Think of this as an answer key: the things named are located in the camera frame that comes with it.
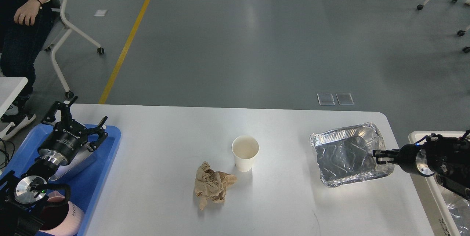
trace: brown paper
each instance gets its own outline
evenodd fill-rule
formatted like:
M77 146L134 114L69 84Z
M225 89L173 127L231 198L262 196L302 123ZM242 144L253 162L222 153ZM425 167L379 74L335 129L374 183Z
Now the brown paper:
M223 171L213 171L207 162L203 162L196 172L194 182L194 192L199 197L199 209L205 208L208 199L214 203L225 202L227 188L235 184L236 181L235 175Z

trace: white paper cup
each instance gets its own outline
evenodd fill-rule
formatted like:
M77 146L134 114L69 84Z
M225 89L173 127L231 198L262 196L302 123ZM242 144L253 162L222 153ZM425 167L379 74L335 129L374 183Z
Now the white paper cup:
M247 135L237 137L232 143L236 168L239 171L249 171L258 151L260 151L260 146L255 138Z
M48 194L47 201L60 202L64 199L59 192ZM46 221L40 231L55 236L73 236L77 234L82 224L84 212L74 203L70 202L60 207L47 207L42 210L40 218Z

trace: caster wheel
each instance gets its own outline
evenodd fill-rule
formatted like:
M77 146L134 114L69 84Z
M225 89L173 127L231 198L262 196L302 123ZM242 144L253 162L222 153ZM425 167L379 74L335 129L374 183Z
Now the caster wheel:
M65 97L68 99L72 99L73 97L75 97L75 94L72 91L65 92Z

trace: gray floor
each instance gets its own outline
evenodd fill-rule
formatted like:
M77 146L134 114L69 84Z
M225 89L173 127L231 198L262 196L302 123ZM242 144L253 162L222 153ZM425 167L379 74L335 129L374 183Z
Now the gray floor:
M376 111L399 145L416 130L463 131L470 34L455 34L470 7L431 0L418 12L423 1L151 0L106 103ZM106 49L72 34L57 53L77 102L98 102L143 2L69 1L71 21ZM29 106L42 117L64 97L46 52L36 67ZM356 105L320 106L319 92Z

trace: aluminum foil tray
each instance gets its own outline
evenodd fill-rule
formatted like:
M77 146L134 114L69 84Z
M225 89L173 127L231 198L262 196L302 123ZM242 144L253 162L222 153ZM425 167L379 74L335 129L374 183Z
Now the aluminum foil tray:
M373 149L386 148L371 122L312 134L310 144L317 152L320 179L330 188L393 173L393 164L377 164L372 156Z

